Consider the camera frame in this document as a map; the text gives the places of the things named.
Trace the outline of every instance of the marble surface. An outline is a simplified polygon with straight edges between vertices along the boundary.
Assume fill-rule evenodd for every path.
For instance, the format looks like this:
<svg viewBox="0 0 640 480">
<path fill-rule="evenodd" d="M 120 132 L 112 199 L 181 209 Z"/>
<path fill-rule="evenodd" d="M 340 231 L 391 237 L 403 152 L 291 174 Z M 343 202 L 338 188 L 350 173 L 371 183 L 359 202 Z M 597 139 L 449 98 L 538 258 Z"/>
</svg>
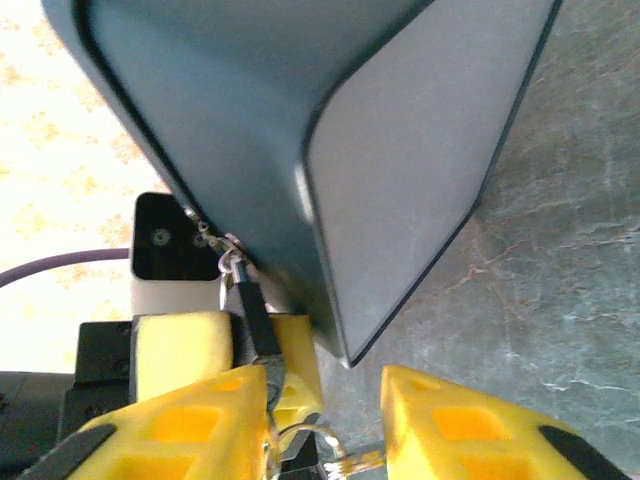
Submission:
<svg viewBox="0 0 640 480">
<path fill-rule="evenodd" d="M 318 352 L 348 445 L 382 438 L 381 369 L 402 364 L 640 472 L 639 46 L 639 2 L 565 1 L 477 213 L 358 367 Z"/>
</svg>

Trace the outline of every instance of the yellow floral pattern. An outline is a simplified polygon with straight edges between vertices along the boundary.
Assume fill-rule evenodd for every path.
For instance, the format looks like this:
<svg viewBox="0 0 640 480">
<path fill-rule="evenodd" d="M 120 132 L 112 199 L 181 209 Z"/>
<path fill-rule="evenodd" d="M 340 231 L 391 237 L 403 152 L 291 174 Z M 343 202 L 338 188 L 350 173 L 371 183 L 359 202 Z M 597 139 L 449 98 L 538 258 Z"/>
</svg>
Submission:
<svg viewBox="0 0 640 480">
<path fill-rule="evenodd" d="M 167 191 L 46 21 L 0 0 L 0 271 L 127 247 L 144 191 Z M 78 326 L 131 317 L 126 261 L 73 265 L 0 289 L 0 370 L 71 372 Z"/>
</svg>

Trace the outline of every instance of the purple cable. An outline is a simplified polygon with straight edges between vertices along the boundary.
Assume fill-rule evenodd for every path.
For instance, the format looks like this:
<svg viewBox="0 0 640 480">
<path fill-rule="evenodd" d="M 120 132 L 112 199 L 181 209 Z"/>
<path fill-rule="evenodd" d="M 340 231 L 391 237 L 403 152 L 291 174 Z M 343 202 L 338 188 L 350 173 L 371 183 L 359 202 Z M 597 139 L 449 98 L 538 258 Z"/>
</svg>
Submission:
<svg viewBox="0 0 640 480">
<path fill-rule="evenodd" d="M 86 250 L 84 252 L 64 253 L 53 257 L 41 258 L 25 263 L 0 273 L 0 288 L 21 280 L 34 273 L 44 272 L 52 268 L 74 265 L 76 263 L 100 262 L 102 260 L 125 260 L 129 258 L 128 248 L 105 248 L 101 250 Z"/>
</svg>

